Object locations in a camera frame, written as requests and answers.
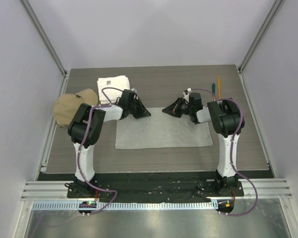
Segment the grey cloth napkin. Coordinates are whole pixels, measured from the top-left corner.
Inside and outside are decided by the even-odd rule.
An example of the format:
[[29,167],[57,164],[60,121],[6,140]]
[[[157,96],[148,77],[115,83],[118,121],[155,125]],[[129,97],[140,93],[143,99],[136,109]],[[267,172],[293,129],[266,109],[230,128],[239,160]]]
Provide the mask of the grey cloth napkin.
[[117,121],[115,148],[123,150],[212,146],[207,123],[194,124],[189,116],[172,117],[162,108],[150,108],[151,116]]

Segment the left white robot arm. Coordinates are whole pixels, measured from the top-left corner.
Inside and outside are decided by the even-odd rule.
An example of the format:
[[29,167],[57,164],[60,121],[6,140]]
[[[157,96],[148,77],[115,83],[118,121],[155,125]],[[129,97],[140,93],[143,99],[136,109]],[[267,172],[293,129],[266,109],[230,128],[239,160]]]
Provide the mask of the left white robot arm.
[[151,116],[135,90],[118,88],[116,90],[121,92],[121,95],[115,100],[104,94],[108,101],[106,104],[100,103],[97,106],[81,104],[68,127],[68,135],[74,144],[76,154],[73,182],[65,183],[68,198],[90,198],[97,191],[104,191],[96,187],[93,153],[105,122],[122,120],[129,115],[135,119]]

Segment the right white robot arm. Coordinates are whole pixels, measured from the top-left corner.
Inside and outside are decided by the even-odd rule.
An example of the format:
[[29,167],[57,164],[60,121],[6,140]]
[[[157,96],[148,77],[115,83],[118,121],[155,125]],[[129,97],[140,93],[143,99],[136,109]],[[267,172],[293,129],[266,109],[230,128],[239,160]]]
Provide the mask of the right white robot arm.
[[235,166],[237,143],[245,125],[243,112],[232,98],[212,101],[206,106],[201,94],[184,92],[162,112],[180,118],[188,115],[194,124],[211,122],[219,138],[219,164],[215,172],[214,190],[225,196],[238,187],[238,172]]

